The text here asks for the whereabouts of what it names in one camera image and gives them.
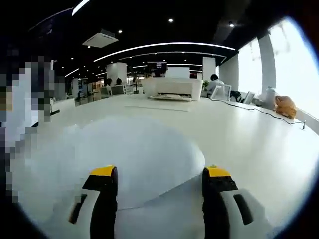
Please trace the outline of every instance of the chair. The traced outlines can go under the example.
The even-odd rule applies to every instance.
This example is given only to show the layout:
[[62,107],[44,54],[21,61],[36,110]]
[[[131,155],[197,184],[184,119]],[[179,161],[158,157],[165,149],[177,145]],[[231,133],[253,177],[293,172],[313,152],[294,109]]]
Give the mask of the chair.
[[211,98],[229,101],[230,100],[230,91],[231,91],[230,85],[216,86],[214,91],[213,91],[213,94],[211,95]]
[[247,93],[243,103],[249,105],[251,103],[251,101],[253,100],[254,96],[255,96],[255,93],[249,91]]
[[125,94],[124,85],[117,85],[111,87],[112,96]]
[[111,89],[108,89],[107,86],[100,87],[100,91],[101,91],[101,98],[107,98],[107,97],[110,97],[112,95]]

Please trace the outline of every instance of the orange bag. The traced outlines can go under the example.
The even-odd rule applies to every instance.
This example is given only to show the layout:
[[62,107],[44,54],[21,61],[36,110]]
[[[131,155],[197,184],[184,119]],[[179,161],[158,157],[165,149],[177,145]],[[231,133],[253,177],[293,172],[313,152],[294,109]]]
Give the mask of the orange bag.
[[275,111],[290,119],[294,119],[297,114],[297,107],[289,96],[275,96]]

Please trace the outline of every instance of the window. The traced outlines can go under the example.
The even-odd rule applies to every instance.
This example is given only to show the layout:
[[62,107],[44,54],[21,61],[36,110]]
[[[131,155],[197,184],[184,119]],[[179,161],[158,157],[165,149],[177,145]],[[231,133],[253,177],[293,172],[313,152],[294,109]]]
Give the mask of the window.
[[276,67],[276,92],[319,119],[319,76],[313,49],[296,23],[287,18],[269,30]]
[[216,67],[215,73],[216,73],[216,75],[219,77],[219,66]]
[[238,90],[241,92],[252,91],[256,94],[261,94],[263,76],[257,38],[239,50],[238,67]]

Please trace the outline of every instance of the cable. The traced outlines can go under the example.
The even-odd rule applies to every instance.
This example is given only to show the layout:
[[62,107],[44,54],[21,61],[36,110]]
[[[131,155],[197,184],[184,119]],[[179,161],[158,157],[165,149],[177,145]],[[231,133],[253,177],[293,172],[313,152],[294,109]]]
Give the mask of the cable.
[[273,117],[273,118],[283,120],[284,122],[286,122],[287,124],[290,124],[290,125],[292,125],[292,124],[302,123],[302,124],[304,125],[304,126],[303,126],[303,129],[305,129],[306,121],[305,121],[305,122],[294,122],[294,123],[289,123],[288,121],[284,120],[283,118],[273,116],[271,113],[263,112],[263,111],[261,111],[261,110],[259,110],[259,109],[257,109],[257,108],[248,109],[248,108],[245,108],[245,107],[241,107],[241,106],[237,106],[237,105],[230,104],[230,103],[228,103],[228,102],[226,102],[226,101],[217,100],[217,99],[211,99],[211,98],[209,98],[209,99],[210,99],[211,101],[221,101],[221,102],[224,102],[224,103],[226,103],[226,104],[228,104],[228,105],[230,105],[230,106],[234,106],[234,107],[242,108],[242,109],[245,109],[245,110],[248,110],[248,111],[254,111],[254,110],[256,110],[256,111],[259,111],[259,112],[261,112],[261,113],[263,113],[263,114],[270,115],[270,116],[271,116],[271,117]]

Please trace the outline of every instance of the black ceiling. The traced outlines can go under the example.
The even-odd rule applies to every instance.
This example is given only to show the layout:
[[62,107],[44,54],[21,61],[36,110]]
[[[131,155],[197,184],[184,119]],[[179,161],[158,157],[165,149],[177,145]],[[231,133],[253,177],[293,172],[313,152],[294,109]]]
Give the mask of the black ceiling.
[[[16,22],[15,27],[5,28],[9,41],[23,46],[21,48],[28,54],[48,55],[56,60],[54,68],[57,75],[66,75],[80,68],[70,77],[101,73],[107,64],[120,59],[128,66],[163,60],[169,64],[201,64],[204,55],[182,52],[231,57],[236,51],[211,46],[170,45],[128,51],[93,61],[123,49],[164,42],[210,43],[238,50],[289,11],[286,3],[273,0],[90,0],[71,16],[72,9],[66,9],[75,7],[79,2],[81,0],[19,2],[19,9],[15,8],[7,18],[8,22]],[[61,11],[64,12],[34,27]],[[235,24],[234,28],[229,27],[229,21]],[[82,45],[101,29],[114,33],[119,41],[104,48]],[[224,59],[220,56],[215,58],[217,64]],[[200,67],[191,66],[191,69],[200,70]]]

